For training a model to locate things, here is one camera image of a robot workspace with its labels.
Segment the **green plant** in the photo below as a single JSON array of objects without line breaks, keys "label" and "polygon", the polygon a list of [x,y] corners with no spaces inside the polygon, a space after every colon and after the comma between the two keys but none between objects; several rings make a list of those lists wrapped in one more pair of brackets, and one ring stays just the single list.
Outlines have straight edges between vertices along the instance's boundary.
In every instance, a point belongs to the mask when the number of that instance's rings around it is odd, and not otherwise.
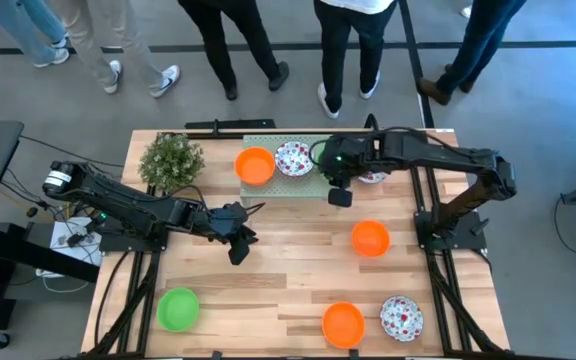
[{"label": "green plant", "polygon": [[141,179],[159,190],[190,185],[204,167],[203,150],[185,135],[164,135],[146,148],[139,164]]}]

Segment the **wooden tabletop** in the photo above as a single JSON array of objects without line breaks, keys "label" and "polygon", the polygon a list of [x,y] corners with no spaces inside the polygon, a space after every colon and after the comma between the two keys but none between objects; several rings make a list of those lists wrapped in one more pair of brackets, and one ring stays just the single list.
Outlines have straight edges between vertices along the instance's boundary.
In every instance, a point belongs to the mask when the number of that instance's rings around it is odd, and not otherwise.
[{"label": "wooden tabletop", "polygon": [[[457,144],[452,130],[430,131],[449,144]],[[133,132],[124,184],[146,189],[137,167],[157,132]],[[195,184],[201,188],[208,206],[241,201],[233,161],[242,148],[242,140],[197,143],[204,150],[206,167]],[[423,173],[422,185],[427,194]],[[436,171],[436,177],[442,201],[451,200],[468,186],[463,173]],[[258,233],[259,242],[251,247],[250,255],[240,266],[230,265],[227,245],[172,233],[160,260],[146,356],[210,356],[214,350],[222,351],[224,356],[347,356],[347,350],[328,344],[321,331],[321,316],[338,301],[356,304],[366,318],[365,337],[359,346],[361,355],[442,355],[426,260],[417,246],[412,221],[416,205],[410,173],[393,172],[378,185],[355,183],[352,191],[354,202],[348,209],[322,200],[267,200],[266,206],[247,223]],[[390,250],[380,258],[362,258],[350,245],[353,225],[365,219],[378,220],[390,231]],[[464,305],[493,342],[508,348],[488,266],[471,251],[458,250],[453,255]],[[120,254],[107,255],[101,265],[82,351],[93,347],[99,302],[119,257]],[[110,287],[100,337],[123,309],[131,267],[132,254]],[[201,304],[199,320],[185,333],[163,330],[155,316],[161,296],[176,287],[192,289]],[[424,330],[417,340],[400,343],[383,331],[380,307],[393,295],[410,297],[421,307]],[[453,348],[457,349],[458,333],[447,303],[446,309]],[[135,314],[129,350],[136,348],[141,308]]]}]

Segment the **gray floor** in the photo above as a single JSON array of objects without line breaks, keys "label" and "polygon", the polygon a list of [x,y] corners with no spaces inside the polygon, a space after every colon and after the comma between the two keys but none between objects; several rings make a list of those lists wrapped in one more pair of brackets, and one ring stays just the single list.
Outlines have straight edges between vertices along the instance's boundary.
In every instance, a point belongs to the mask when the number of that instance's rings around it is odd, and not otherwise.
[{"label": "gray floor", "polygon": [[[460,41],[466,20],[457,13],[466,1],[408,2],[417,41]],[[174,0],[133,3],[151,45],[201,43]],[[310,0],[259,0],[259,7],[274,43],[317,41],[318,24]],[[230,43],[242,43],[234,26],[225,23]],[[116,44],[104,29],[100,26],[97,31],[100,44]],[[399,11],[386,40],[405,41]],[[506,40],[576,40],[576,1],[528,1],[510,25]],[[0,47],[13,46],[0,31]],[[439,76],[455,53],[420,50],[424,74]],[[407,50],[385,51],[382,83],[369,102],[356,96],[358,55],[348,52],[344,106],[336,122],[323,115],[315,97],[321,54],[314,50],[276,53],[293,70],[277,94],[267,91],[249,53],[233,53],[241,80],[240,99],[232,103],[223,98],[202,53],[155,54],[158,65],[177,63],[184,73],[180,86],[158,101],[149,97],[129,66],[120,93],[107,96],[76,57],[37,70],[21,55],[0,55],[0,119],[21,120],[28,136],[113,162],[123,161],[133,129],[182,128],[186,122],[215,118],[273,118],[280,127],[351,127],[362,125],[373,112],[382,126],[420,126]],[[486,234],[512,348],[523,354],[576,358],[576,255],[557,240],[552,218],[558,194],[576,187],[576,48],[500,50],[472,94],[456,94],[448,107],[432,104],[432,113],[437,127],[457,130],[463,146],[498,149],[517,168],[517,197],[481,209],[491,218]],[[40,192],[50,162],[65,158],[22,142],[12,169],[31,190]],[[0,221],[25,224],[24,213],[25,209],[0,196]],[[559,224],[576,248],[576,206],[561,208]],[[36,285],[15,289],[15,296],[41,291]],[[0,358],[75,354],[89,296],[22,302],[12,319],[14,342],[0,351]],[[49,320],[55,315],[59,322]]]}]

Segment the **orange bowl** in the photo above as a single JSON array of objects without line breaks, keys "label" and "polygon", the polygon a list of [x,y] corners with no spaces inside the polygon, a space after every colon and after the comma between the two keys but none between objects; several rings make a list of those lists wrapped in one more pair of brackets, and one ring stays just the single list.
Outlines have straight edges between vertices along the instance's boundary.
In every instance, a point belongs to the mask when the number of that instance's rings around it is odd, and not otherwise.
[{"label": "orange bowl", "polygon": [[359,345],[366,330],[364,316],[351,303],[336,303],[329,307],[324,313],[321,327],[326,340],[342,349]]},{"label": "orange bowl", "polygon": [[352,229],[352,246],[362,256],[381,256],[390,247],[390,234],[384,224],[365,220]]},{"label": "orange bowl", "polygon": [[262,147],[250,147],[237,155],[235,172],[246,184],[261,186],[272,178],[275,159],[270,151]]}]

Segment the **shoe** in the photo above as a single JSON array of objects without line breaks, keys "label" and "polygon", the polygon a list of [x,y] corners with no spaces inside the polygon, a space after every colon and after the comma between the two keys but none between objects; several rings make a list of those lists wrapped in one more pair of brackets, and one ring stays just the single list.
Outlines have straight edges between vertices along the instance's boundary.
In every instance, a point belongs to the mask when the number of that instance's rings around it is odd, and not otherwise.
[{"label": "shoe", "polygon": [[374,93],[375,89],[377,89],[377,85],[379,85],[379,79],[381,79],[381,71],[377,71],[377,79],[375,79],[375,86],[373,86],[372,89],[370,89],[370,91],[364,93],[363,91],[361,91],[361,87],[359,87],[359,96],[361,96],[361,98],[364,100],[370,99],[372,93]]},{"label": "shoe", "polygon": [[288,79],[288,75],[290,75],[290,68],[285,61],[277,64],[277,67],[279,68],[279,76],[268,81],[268,89],[273,92],[279,90],[284,82],[286,82],[286,79]]},{"label": "shoe", "polygon": [[112,71],[115,72],[115,74],[117,74],[117,77],[115,78],[115,83],[110,85],[110,86],[105,86],[104,90],[108,94],[114,94],[117,92],[117,88],[119,87],[119,78],[120,78],[121,73],[123,71],[123,67],[121,66],[121,63],[119,62],[119,60],[113,60],[110,62],[110,68],[112,69]]},{"label": "shoe", "polygon": [[319,102],[321,103],[321,106],[324,107],[326,115],[333,120],[336,119],[339,116],[339,110],[337,110],[337,112],[332,112],[328,108],[328,104],[326,104],[326,87],[324,86],[324,83],[319,84],[319,88],[317,88],[317,97],[319,97]]},{"label": "shoe", "polygon": [[66,35],[64,35],[64,38],[63,38],[63,39],[61,39],[61,40],[59,40],[59,41],[57,41],[57,42],[54,42],[54,43],[50,44],[50,46],[52,46],[52,47],[55,48],[55,49],[65,48],[65,47],[66,47],[66,44],[68,43],[68,38],[69,38],[69,37],[70,37],[70,36],[68,35],[68,33],[66,33]]},{"label": "shoe", "polygon": [[424,78],[417,80],[417,91],[420,94],[433,98],[439,104],[446,106],[450,102],[451,96],[437,89],[437,84]]},{"label": "shoe", "polygon": [[459,13],[466,19],[470,19],[470,14],[472,14],[472,5],[466,6],[465,8],[461,9]]},{"label": "shoe", "polygon": [[53,61],[47,62],[44,64],[34,64],[34,65],[36,68],[42,68],[42,67],[46,67],[48,65],[59,65],[59,64],[65,63],[69,57],[70,57],[70,53],[68,52],[68,49],[56,49],[55,50],[55,59]]},{"label": "shoe", "polygon": [[[444,67],[444,70],[446,70],[446,72],[450,71],[451,66],[452,66],[451,64],[446,65]],[[470,91],[472,91],[473,86],[475,86],[474,81],[464,81],[461,84],[459,84],[459,89],[465,92],[466,94],[470,94]]]},{"label": "shoe", "polygon": [[237,92],[237,85],[231,87],[230,89],[225,90],[226,90],[226,99],[230,101],[237,100],[237,96],[239,96],[239,93]]},{"label": "shoe", "polygon": [[181,70],[179,69],[179,66],[172,65],[168,69],[162,71],[162,74],[164,76],[162,86],[158,90],[150,90],[150,95],[155,99],[162,97],[166,91],[177,83],[177,80],[181,77]]}]

